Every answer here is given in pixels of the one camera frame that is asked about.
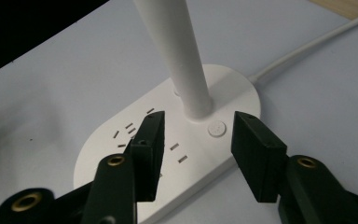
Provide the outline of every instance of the white oval base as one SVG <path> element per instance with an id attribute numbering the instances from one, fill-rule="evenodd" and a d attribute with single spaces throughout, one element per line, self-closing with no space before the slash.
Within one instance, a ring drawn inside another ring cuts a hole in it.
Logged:
<path id="1" fill-rule="evenodd" d="M 235 111 L 260 117 L 260 100 L 255 87 L 243 75 L 221 65 L 203 65 L 213 113 L 191 121 L 183 112 L 180 97 L 171 79 L 119 112 L 101 125 L 87 140 L 76 162 L 74 186 L 93 180 L 98 162 L 107 155 L 122 153 L 148 113 L 165 111 L 165 148 L 153 203 L 138 203 L 139 223 L 152 223 L 209 184 L 235 161 L 230 152 Z M 220 120 L 227 126 L 221 137 L 208 132 L 210 123 Z"/>

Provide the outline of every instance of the table surface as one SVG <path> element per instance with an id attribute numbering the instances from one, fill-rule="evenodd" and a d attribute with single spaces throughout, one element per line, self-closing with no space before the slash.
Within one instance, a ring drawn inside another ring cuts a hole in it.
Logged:
<path id="1" fill-rule="evenodd" d="M 346 19 L 309 1 L 188 0 L 203 63 L 245 76 Z M 109 1 L 0 69 L 0 203 L 72 190 L 90 134 L 169 77 L 132 1 Z M 358 28 L 256 85 L 262 120 L 358 194 Z M 159 223 L 280 223 L 235 167 Z"/>

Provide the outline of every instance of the power outlet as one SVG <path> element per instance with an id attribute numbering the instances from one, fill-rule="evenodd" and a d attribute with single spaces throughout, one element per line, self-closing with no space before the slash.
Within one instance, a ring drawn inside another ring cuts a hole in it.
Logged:
<path id="1" fill-rule="evenodd" d="M 136 135 L 144 117 L 165 111 L 165 148 L 153 203 L 138 203 L 139 223 L 153 223 L 235 164 L 230 152 L 234 112 L 260 117 L 255 87 L 243 75 L 221 65 L 203 65 L 213 113 L 189 120 L 180 97 L 167 79 L 101 125 L 83 146 L 75 168 L 74 186 L 89 183 L 100 159 L 121 153 Z"/>

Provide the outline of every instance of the white cable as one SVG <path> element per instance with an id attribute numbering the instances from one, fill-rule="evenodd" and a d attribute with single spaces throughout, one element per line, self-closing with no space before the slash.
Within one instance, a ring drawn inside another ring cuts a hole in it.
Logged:
<path id="1" fill-rule="evenodd" d="M 284 55 L 283 57 L 281 57 L 280 59 L 274 61 L 273 63 L 269 64 L 267 67 L 265 67 L 264 69 L 262 69 L 260 72 L 248 76 L 249 80 L 252 83 L 256 83 L 257 80 L 259 80 L 261 77 L 264 77 L 266 74 L 268 74 L 269 72 L 271 72 L 272 70 L 274 70 L 275 68 L 281 66 L 282 64 L 294 59 L 295 57 L 297 57 L 298 55 L 300 55 L 301 53 L 307 51 L 308 49 L 312 49 L 320 44 L 322 44 L 324 41 L 329 40 L 337 35 L 340 35 L 348 30 L 350 30 L 351 28 L 355 27 L 358 25 L 358 18 L 354 19 L 353 21 L 350 21 L 344 25 L 339 26 L 337 29 L 330 31 L 329 33 L 322 35 L 312 41 L 310 41 L 309 43 L 299 47 L 298 49 L 293 50 L 292 52 Z"/>

